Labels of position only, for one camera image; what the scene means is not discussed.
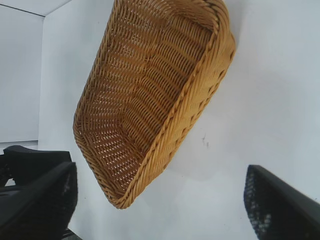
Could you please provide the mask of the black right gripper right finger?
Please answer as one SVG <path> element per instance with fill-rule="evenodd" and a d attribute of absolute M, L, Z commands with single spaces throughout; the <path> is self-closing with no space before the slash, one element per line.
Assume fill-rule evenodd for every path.
<path fill-rule="evenodd" d="M 243 202 L 260 240 L 318 240 L 320 205 L 260 165 L 247 167 Z"/>

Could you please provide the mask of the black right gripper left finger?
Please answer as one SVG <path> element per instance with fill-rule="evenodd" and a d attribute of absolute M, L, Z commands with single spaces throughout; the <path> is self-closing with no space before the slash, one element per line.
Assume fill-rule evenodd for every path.
<path fill-rule="evenodd" d="M 77 168 L 61 163 L 28 184 L 0 188 L 2 240 L 61 240 L 78 202 Z"/>

